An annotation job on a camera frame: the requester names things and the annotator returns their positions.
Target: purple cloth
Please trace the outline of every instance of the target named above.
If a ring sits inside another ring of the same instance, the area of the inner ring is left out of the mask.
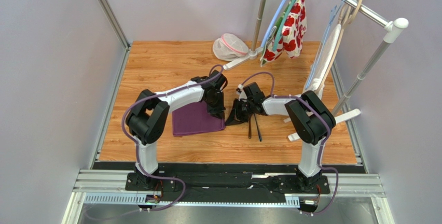
[[[226,128],[224,119],[210,116],[206,102],[190,103],[172,112],[174,136],[216,132]]]

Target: white wall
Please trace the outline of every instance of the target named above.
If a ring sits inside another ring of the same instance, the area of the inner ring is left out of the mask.
[[[215,40],[233,33],[252,40],[260,0],[108,0],[127,38]],[[260,38],[281,0],[267,0]],[[306,0],[305,40],[320,40],[338,0]]]
[[[364,0],[410,26],[351,98],[371,172],[379,173],[396,223],[441,223],[442,0]],[[346,31],[337,64],[346,88],[385,31],[359,14]]]
[[[123,48],[97,0],[0,9],[0,223],[60,223]]]

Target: red and white floral cloth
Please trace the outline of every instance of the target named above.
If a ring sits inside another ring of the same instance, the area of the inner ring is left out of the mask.
[[[282,28],[282,38],[278,43],[277,50],[273,51],[274,37],[263,59],[272,62],[281,56],[285,50],[291,59],[300,55],[302,50],[302,38],[307,29],[305,0],[296,0]]]

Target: white mesh laundry bag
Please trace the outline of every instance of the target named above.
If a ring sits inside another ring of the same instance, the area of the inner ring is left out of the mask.
[[[245,56],[248,52],[248,47],[237,36],[226,33],[215,40],[212,50],[218,59],[233,61],[238,57]]]

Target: wooden surface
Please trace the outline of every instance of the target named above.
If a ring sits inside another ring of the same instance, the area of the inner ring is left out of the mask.
[[[121,131],[123,112],[138,94],[149,89],[165,91],[181,86],[195,76],[205,76],[215,64],[225,64],[212,54],[212,41],[136,41],[130,51],[127,66],[118,91],[114,110],[101,150],[102,161],[134,161],[135,148]],[[258,71],[269,71],[275,76],[277,95],[299,94],[309,74],[318,42],[306,42],[302,55],[290,60],[282,55],[277,61],[259,66],[259,61],[248,61],[231,71],[225,71],[228,86],[224,90],[226,116],[230,113],[238,84]],[[271,79],[267,75],[254,77],[265,94]],[[337,103],[336,89],[331,74],[326,80],[323,102],[331,110]],[[161,162],[218,162],[218,163],[299,163],[301,141],[289,142],[294,133],[292,123],[284,123],[284,116],[258,116],[263,135],[259,142],[256,126],[248,139],[248,123],[226,127],[225,130],[191,136],[172,135],[172,115],[169,114],[162,137],[157,141],[157,159]],[[347,127],[336,126],[327,142],[323,163],[356,163]]]

